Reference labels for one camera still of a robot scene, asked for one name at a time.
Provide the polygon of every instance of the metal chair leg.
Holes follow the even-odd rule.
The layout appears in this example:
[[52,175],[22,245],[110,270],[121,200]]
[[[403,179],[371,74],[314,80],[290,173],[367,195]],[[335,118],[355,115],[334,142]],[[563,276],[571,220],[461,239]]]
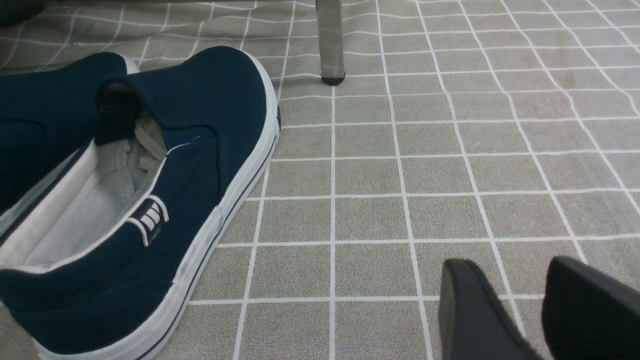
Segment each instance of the metal chair leg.
[[344,81],[342,1],[316,0],[322,81],[331,86]]

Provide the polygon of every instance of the shoe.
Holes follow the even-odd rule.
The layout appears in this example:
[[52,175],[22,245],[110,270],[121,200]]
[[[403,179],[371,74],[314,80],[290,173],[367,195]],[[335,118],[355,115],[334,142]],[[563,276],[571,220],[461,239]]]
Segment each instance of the shoe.
[[95,141],[0,247],[0,299],[43,359],[153,358],[280,132],[267,72],[229,47],[97,102]]
[[52,185],[60,164],[94,137],[95,89],[135,72],[131,60],[99,53],[54,71],[0,76],[0,234],[11,231]]
[[542,326],[556,360],[640,359],[640,293],[579,260],[549,264]]
[[522,337],[473,261],[444,262],[438,322],[443,360],[542,359]]

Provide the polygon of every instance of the navy blue slip-on shoe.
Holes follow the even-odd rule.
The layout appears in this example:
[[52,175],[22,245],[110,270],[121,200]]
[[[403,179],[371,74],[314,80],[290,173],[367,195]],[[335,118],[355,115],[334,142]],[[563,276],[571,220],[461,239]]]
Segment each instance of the navy blue slip-on shoe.
[[51,183],[44,177],[95,136],[98,86],[135,72],[131,60],[99,53],[54,71],[0,76],[0,234]]
[[229,47],[98,103],[95,141],[0,247],[0,299],[44,359],[156,355],[280,131],[267,72]]

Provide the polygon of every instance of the floor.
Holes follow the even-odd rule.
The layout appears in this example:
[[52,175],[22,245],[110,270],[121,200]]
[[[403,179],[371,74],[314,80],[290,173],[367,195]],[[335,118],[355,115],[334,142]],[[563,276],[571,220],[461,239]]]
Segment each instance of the floor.
[[[440,359],[451,257],[547,358],[552,256],[640,289],[640,0],[343,1],[337,88],[311,0],[55,6],[0,32],[1,72],[231,45],[273,78],[275,158],[159,359]],[[0,358],[36,358],[4,308]]]

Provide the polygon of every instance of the white stripe logo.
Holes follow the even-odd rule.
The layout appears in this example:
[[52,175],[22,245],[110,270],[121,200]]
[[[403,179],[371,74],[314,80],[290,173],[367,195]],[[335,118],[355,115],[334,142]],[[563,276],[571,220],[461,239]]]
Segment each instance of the white stripe logo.
[[142,244],[145,247],[156,237],[160,227],[169,221],[169,211],[164,202],[155,195],[149,195],[133,212],[126,222],[135,225],[142,235]]

